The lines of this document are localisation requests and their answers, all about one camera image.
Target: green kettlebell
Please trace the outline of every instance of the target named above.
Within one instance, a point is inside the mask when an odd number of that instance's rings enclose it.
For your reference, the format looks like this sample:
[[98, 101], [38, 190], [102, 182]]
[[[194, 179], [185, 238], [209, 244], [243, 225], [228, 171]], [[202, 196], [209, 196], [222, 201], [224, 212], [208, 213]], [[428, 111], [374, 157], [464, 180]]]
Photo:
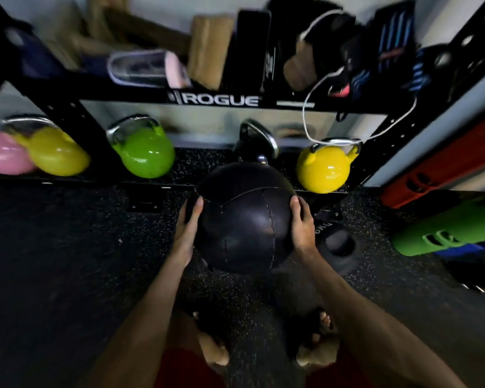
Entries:
[[131, 173], [157, 178], [167, 173], [175, 158], [174, 146], [161, 125], [147, 115], [132, 115], [106, 132], [111, 146]]

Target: shelf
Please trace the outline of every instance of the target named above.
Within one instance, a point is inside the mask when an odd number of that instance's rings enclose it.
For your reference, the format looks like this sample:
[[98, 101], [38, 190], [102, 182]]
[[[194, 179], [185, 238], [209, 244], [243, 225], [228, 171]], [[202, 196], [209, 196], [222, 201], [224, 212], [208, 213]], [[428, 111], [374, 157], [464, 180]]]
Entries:
[[[35, 79], [22, 77], [14, 86], [25, 96], [51, 97], [54, 94], [68, 98], [118, 101], [137, 103], [158, 103], [175, 105], [217, 106], [247, 109], [301, 110], [306, 92], [292, 92], [277, 95], [276, 93], [241, 93], [209, 91], [194, 87], [191, 89], [161, 89], [147, 87], [121, 86], [108, 78], [93, 77], [82, 73], [69, 73], [65, 78]], [[394, 100], [374, 97], [351, 102], [349, 98], [324, 97], [309, 101], [306, 110], [315, 112], [393, 114], [399, 110], [409, 109], [413, 103], [412, 96], [400, 92]]]
[[[295, 174], [295, 165], [298, 153], [283, 153], [275, 163], [278, 169], [292, 184], [295, 190], [304, 191]], [[86, 185], [119, 185], [119, 186], [159, 186], [163, 189], [192, 190], [203, 177], [216, 167], [232, 162], [230, 150], [203, 149], [203, 148], [177, 148], [176, 159], [172, 169], [164, 176], [154, 179], [145, 179], [129, 173], [124, 167], [112, 169], [110, 174], [115, 178], [104, 177], [104, 171], [92, 165], [83, 173], [73, 177], [58, 177], [42, 171], [16, 176], [0, 174], [0, 181], [20, 183], [45, 183], [65, 186]], [[337, 190], [339, 193], [348, 193], [349, 188], [344, 185]]]

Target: yellow kettlebell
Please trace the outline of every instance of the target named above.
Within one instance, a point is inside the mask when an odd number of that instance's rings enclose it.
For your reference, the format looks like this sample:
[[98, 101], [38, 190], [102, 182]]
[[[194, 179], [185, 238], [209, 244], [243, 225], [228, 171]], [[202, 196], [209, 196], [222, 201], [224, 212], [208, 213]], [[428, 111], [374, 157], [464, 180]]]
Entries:
[[[18, 128], [13, 128], [15, 123], [29, 123], [35, 130], [27, 137]], [[46, 117], [13, 116], [2, 120], [2, 124], [45, 173], [68, 177], [81, 173], [90, 165], [90, 155]]]
[[314, 193], [334, 192], [349, 178], [350, 164], [361, 147], [356, 143], [347, 155], [337, 146], [315, 144], [304, 149], [296, 163], [298, 181]]

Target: red shorts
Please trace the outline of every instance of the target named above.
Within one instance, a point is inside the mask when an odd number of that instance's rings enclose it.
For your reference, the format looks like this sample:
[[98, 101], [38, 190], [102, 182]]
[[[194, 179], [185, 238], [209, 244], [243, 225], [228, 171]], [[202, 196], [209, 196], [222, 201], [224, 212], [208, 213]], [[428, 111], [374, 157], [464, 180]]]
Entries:
[[[167, 350], [162, 357], [155, 388], [224, 388], [220, 375], [205, 360], [189, 350]], [[306, 388], [371, 388], [356, 360], [345, 347], [340, 347], [336, 363], [311, 373]]]

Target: pink kettlebell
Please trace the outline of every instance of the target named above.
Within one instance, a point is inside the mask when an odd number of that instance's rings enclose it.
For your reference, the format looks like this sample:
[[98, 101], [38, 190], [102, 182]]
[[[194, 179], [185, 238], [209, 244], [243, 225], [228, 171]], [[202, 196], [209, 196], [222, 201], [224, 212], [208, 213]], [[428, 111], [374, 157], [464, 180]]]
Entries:
[[0, 174], [18, 175], [34, 169], [36, 166], [27, 150], [16, 143], [12, 136], [0, 131]]

